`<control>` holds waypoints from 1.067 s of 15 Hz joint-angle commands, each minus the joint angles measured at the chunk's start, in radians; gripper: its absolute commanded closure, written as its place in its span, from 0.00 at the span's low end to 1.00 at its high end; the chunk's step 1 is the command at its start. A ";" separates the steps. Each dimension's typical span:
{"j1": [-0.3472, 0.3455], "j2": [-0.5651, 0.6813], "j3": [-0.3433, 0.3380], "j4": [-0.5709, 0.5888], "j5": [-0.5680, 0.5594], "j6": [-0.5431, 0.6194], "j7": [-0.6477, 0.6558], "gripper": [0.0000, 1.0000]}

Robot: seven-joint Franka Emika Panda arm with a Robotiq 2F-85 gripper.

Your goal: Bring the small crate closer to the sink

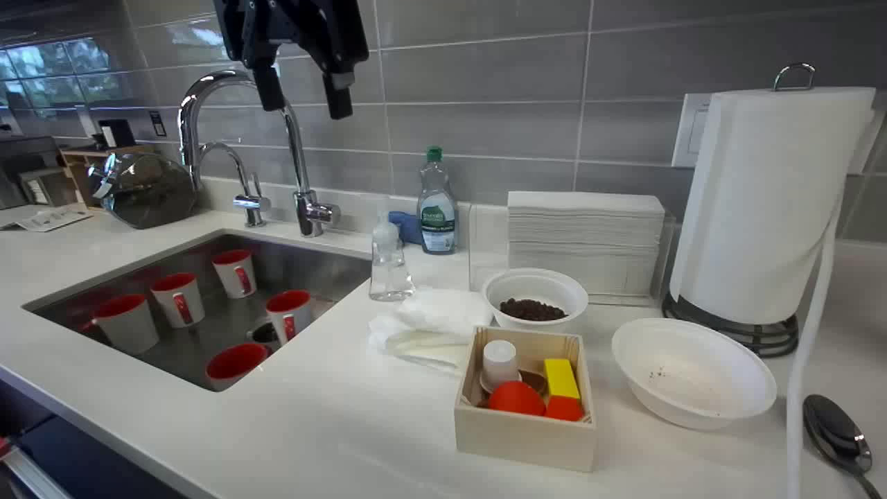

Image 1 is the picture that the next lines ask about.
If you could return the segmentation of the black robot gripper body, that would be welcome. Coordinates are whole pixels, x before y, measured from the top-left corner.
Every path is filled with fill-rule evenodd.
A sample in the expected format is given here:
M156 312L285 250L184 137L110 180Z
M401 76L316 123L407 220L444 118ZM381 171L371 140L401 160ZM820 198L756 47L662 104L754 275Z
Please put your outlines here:
M368 58L359 0L213 0L231 60L271 65L284 43L302 47L324 71Z

